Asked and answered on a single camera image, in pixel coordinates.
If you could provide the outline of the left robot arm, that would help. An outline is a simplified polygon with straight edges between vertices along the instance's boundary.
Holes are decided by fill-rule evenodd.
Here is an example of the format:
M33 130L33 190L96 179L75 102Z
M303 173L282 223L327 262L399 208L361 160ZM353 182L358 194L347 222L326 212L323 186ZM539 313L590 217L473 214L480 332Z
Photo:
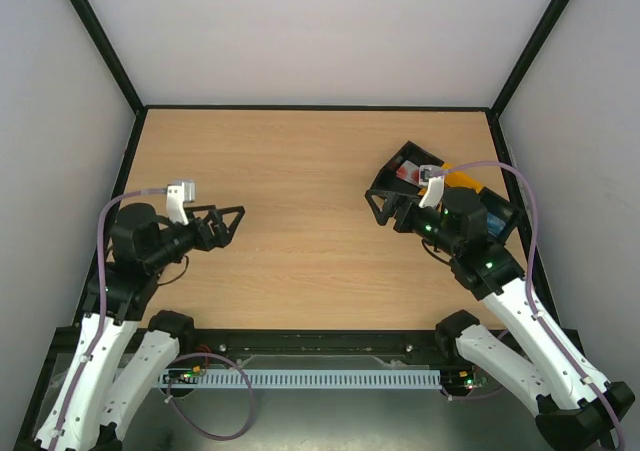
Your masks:
M36 450L119 450L129 426L161 373L194 341L191 317L152 317L134 356L120 363L170 264L191 251L231 243L245 215L241 206L193 206L172 217L148 203L121 207L108 234L112 258L102 259L88 285L76 351Z

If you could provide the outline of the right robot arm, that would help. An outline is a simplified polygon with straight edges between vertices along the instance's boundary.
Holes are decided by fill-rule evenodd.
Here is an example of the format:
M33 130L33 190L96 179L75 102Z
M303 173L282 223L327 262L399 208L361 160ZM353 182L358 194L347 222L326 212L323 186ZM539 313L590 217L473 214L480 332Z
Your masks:
M460 310L435 328L445 361L464 359L488 372L518 398L555 450L586 450L620 424L635 401L624 382L594 367L528 288L525 272L488 230L488 210L473 189L448 188L434 207L420 196L370 189L365 198L379 225L393 219L449 257L455 279L503 323L520 349L496 338Z

